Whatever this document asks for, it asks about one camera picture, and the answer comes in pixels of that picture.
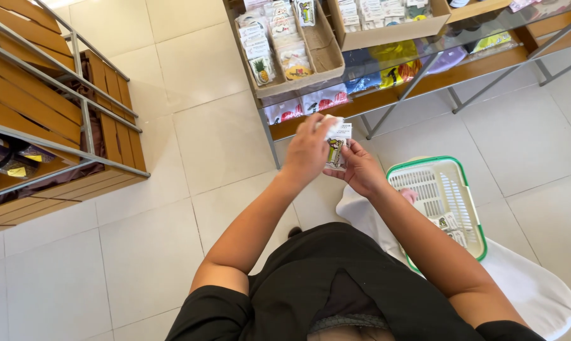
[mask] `hand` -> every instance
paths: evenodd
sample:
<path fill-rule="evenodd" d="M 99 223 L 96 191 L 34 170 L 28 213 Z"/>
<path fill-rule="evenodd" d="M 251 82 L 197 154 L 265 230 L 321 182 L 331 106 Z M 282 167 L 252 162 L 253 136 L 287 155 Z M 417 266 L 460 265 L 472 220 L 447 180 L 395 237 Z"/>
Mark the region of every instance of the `hand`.
<path fill-rule="evenodd" d="M 355 140 L 350 139 L 350 148 L 342 146 L 342 156 L 347 161 L 347 170 L 324 169 L 323 173 L 346 181 L 357 193 L 369 198 L 384 186 L 389 186 L 380 165 Z"/>
<path fill-rule="evenodd" d="M 299 185 L 300 190 L 313 181 L 326 165 L 330 150 L 326 142 L 326 134 L 327 130 L 336 123 L 336 119 L 326 120 L 315 129 L 316 123 L 323 118 L 324 115 L 314 113 L 301 123 L 285 155 L 281 173 Z"/>

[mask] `t-shirt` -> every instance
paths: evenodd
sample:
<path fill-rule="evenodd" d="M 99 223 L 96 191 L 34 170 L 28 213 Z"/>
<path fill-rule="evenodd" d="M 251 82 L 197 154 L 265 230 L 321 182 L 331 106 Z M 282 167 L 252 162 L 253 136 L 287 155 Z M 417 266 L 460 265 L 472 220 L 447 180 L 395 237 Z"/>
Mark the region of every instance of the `t-shirt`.
<path fill-rule="evenodd" d="M 473 329 L 430 282 L 344 223 L 290 238 L 249 279 L 249 296 L 193 291 L 166 340 L 306 341 L 353 325 L 387 329 L 396 341 L 544 341 L 512 321 Z"/>

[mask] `yellow price tag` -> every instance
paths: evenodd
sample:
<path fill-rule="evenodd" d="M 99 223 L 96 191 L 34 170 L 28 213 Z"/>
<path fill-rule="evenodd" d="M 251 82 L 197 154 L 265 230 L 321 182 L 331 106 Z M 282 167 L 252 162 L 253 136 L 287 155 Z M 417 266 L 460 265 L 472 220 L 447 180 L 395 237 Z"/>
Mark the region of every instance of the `yellow price tag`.
<path fill-rule="evenodd" d="M 24 178 L 27 175 L 27 170 L 24 167 L 16 168 L 16 169 L 9 169 L 8 170 L 9 176 L 15 176 L 17 178 Z"/>
<path fill-rule="evenodd" d="M 41 155 L 25 155 L 25 158 L 33 159 L 37 162 L 41 162 Z"/>

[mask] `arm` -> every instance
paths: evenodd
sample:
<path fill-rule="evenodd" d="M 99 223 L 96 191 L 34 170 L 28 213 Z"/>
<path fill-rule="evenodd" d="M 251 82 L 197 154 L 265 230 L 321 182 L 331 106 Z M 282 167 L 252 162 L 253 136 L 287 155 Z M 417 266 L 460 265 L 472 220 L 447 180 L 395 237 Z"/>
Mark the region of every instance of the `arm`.
<path fill-rule="evenodd" d="M 355 141 L 343 154 L 347 171 L 324 173 L 347 181 L 368 198 L 414 264 L 467 323 L 476 328 L 511 320 L 527 326 L 479 262 L 391 187 L 371 155 Z"/>
<path fill-rule="evenodd" d="M 205 285 L 222 286 L 248 294 L 248 273 L 273 234 L 290 203 L 321 173 L 327 160 L 327 130 L 335 119 L 316 113 L 305 120 L 292 139 L 285 165 L 262 194 L 240 213 L 207 253 L 193 278 L 189 293 Z"/>

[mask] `person's right hand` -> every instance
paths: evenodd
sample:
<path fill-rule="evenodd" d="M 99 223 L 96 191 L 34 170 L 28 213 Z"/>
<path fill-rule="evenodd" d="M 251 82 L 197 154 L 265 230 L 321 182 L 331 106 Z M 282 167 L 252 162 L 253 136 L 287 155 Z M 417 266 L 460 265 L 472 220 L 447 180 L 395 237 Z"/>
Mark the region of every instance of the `person's right hand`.
<path fill-rule="evenodd" d="M 350 139 L 350 148 L 342 146 L 342 155 L 347 161 L 347 170 L 324 169 L 323 173 L 346 181 L 358 194 L 366 198 L 377 193 L 388 182 L 380 165 L 355 140 Z"/>

